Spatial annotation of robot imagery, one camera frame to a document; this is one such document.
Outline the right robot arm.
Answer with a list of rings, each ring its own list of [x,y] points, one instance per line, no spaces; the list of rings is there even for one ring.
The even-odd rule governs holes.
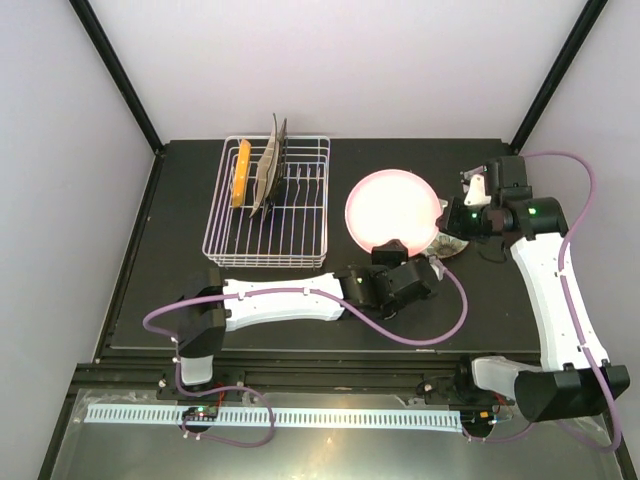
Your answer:
[[[559,201],[536,197],[521,156],[498,157],[461,174],[439,229],[467,241],[500,237],[524,280],[540,344],[537,367],[478,357],[454,379],[457,396],[476,403],[490,391],[516,402],[531,423],[596,416],[630,385],[611,363],[589,319],[573,269],[572,227]]]

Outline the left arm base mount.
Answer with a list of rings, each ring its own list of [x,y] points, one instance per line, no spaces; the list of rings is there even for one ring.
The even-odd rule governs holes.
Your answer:
[[[204,401],[206,404],[216,403],[221,396],[224,400],[238,402],[244,395],[243,392],[225,391],[211,394],[210,391],[227,386],[243,386],[246,383],[246,372],[240,369],[215,369],[213,379],[202,385],[183,386],[189,395],[182,393],[177,387],[176,371],[174,368],[163,371],[158,382],[156,398],[158,400],[176,401],[180,404],[187,402]]]

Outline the orange dotted scalloped plate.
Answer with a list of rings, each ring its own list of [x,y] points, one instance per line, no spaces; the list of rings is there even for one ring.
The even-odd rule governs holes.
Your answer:
[[[245,202],[250,154],[251,143],[246,139],[242,139],[239,145],[232,184],[231,207],[234,209],[242,207]]]

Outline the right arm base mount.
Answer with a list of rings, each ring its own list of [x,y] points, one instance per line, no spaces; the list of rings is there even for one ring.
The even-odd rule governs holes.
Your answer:
[[[427,402],[463,406],[514,406],[515,401],[493,391],[478,387],[466,367],[453,372],[427,375],[415,387],[415,393]]]

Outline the white wire dish rack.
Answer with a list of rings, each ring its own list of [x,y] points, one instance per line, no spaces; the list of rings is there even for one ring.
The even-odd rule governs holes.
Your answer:
[[[220,267],[318,269],[328,251],[331,142],[326,136],[290,136],[275,202],[252,214],[257,168],[268,137],[251,144],[245,202],[232,206],[233,180],[242,136],[225,139],[202,253]]]

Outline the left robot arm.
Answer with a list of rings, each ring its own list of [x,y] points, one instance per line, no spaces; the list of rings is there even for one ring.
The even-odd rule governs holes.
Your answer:
[[[428,299],[432,283],[441,278],[430,257],[411,257],[398,240],[374,247],[369,265],[304,279],[223,281],[215,272],[215,283],[189,298],[211,299],[187,306],[178,324],[179,386],[193,399],[213,391],[213,359],[229,332],[294,320],[330,322],[355,313],[389,319]]]

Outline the white square plate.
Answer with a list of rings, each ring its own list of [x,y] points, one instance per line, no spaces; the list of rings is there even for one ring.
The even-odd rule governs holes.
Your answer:
[[[271,133],[269,136],[269,140],[265,147],[265,150],[258,161],[257,172],[256,172],[256,182],[255,182],[255,195],[254,202],[252,205],[250,217],[253,217],[260,206],[262,205],[266,192],[267,192],[267,184],[269,180],[269,173],[271,170],[272,163],[276,158],[276,147],[278,146],[278,124],[276,114],[273,113],[273,123],[271,128]]]

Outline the pink round plate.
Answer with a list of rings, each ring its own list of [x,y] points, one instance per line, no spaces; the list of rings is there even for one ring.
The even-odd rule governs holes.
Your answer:
[[[426,180],[406,170],[385,169],[367,175],[352,188],[344,218],[348,233],[362,250],[370,253],[398,240],[414,256],[436,239],[441,214],[438,195]]]

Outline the green floral plate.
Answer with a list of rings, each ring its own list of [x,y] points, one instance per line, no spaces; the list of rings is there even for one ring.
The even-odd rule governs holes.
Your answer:
[[[439,260],[448,259],[462,253],[469,242],[457,237],[439,232],[436,238],[425,249],[427,256],[436,257]]]

